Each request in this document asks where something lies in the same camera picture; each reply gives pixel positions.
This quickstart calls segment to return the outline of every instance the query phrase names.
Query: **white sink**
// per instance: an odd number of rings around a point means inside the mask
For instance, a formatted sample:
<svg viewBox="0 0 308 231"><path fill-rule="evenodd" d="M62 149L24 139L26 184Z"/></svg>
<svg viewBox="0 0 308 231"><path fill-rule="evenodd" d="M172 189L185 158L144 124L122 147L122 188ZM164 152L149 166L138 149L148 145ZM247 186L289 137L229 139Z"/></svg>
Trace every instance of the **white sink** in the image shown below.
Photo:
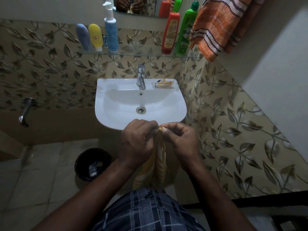
<svg viewBox="0 0 308 231"><path fill-rule="evenodd" d="M186 104L177 81L170 80L173 89L154 89L151 83L158 79L144 79L146 90L141 90L137 79L98 79L95 115L104 126L117 130L134 119L156 120L159 125L180 122L186 116ZM144 111L138 107L144 107L145 113L137 113Z"/></svg>

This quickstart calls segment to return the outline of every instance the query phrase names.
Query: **soap bar wrapper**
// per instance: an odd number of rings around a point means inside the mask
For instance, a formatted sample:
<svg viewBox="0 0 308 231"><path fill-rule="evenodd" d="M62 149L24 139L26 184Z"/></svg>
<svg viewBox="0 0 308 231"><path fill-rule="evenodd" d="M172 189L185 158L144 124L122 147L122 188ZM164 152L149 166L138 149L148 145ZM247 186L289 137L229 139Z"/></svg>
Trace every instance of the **soap bar wrapper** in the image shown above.
<svg viewBox="0 0 308 231"><path fill-rule="evenodd" d="M154 89L173 89L173 84L174 83L172 81L152 82Z"/></svg>

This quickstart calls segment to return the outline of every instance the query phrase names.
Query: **red bottle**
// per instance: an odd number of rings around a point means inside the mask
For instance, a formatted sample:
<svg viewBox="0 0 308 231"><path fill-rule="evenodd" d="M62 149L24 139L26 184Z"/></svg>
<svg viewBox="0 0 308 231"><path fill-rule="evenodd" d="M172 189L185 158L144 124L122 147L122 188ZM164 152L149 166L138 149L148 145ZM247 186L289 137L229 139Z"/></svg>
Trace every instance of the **red bottle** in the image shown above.
<svg viewBox="0 0 308 231"><path fill-rule="evenodd" d="M168 18L170 13L170 0L161 1L158 17Z"/></svg>
<svg viewBox="0 0 308 231"><path fill-rule="evenodd" d="M174 47L177 30L179 28L180 14L171 12L167 21L163 43L161 45L162 54L171 54Z"/></svg>

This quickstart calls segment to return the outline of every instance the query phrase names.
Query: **hand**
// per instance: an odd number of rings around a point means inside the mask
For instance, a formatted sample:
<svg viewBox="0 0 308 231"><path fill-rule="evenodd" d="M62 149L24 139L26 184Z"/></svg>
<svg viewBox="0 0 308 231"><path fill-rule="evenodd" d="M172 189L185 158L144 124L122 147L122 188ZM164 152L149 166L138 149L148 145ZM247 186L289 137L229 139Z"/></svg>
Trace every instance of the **hand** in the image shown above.
<svg viewBox="0 0 308 231"><path fill-rule="evenodd" d="M118 0L116 7L119 8L119 10L127 12L131 7L131 2L129 0Z"/></svg>
<svg viewBox="0 0 308 231"><path fill-rule="evenodd" d="M132 11L134 13L139 13L140 11L142 11L143 6L144 6L143 0L134 0Z"/></svg>
<svg viewBox="0 0 308 231"><path fill-rule="evenodd" d="M121 134L122 149L118 161L133 171L144 164L152 154L154 135L158 129L156 121L131 121Z"/></svg>
<svg viewBox="0 0 308 231"><path fill-rule="evenodd" d="M180 122L171 122L160 125L164 139L173 144L183 170L190 172L202 163L200 157L198 136L194 128Z"/></svg>

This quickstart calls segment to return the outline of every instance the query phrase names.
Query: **person's left hand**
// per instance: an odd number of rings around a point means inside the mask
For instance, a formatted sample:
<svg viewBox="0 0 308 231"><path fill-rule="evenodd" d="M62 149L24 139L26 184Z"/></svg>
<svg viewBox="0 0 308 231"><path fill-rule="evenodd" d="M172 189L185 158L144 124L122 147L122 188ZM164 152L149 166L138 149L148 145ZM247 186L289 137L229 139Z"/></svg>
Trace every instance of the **person's left hand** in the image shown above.
<svg viewBox="0 0 308 231"><path fill-rule="evenodd" d="M135 119L122 131L122 149L118 161L135 171L151 156L154 149L154 134L159 129L156 121Z"/></svg>
<svg viewBox="0 0 308 231"><path fill-rule="evenodd" d="M142 11L143 6L144 6L143 0L134 0L132 6L133 13L139 13L140 11Z"/></svg>

